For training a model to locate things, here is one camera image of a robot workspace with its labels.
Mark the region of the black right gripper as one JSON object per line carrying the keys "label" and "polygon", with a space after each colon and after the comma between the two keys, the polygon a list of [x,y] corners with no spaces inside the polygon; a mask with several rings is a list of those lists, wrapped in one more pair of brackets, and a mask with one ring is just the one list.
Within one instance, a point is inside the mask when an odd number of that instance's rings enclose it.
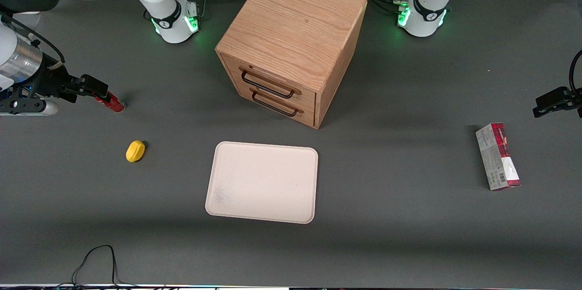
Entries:
{"label": "black right gripper", "polygon": [[68,102],[76,102],[79,96],[105,99],[108,84],[90,75],[71,76],[62,65],[56,69],[41,68],[26,85],[25,98],[55,97]]}

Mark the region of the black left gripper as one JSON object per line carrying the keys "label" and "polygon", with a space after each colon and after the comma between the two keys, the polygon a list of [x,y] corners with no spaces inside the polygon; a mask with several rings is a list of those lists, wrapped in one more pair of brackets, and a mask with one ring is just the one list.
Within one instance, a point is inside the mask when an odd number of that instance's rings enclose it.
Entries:
{"label": "black left gripper", "polygon": [[582,118],[581,90],[581,88],[572,90],[562,86],[541,95],[537,98],[536,107],[533,108],[534,118],[560,110],[576,110],[578,116]]}

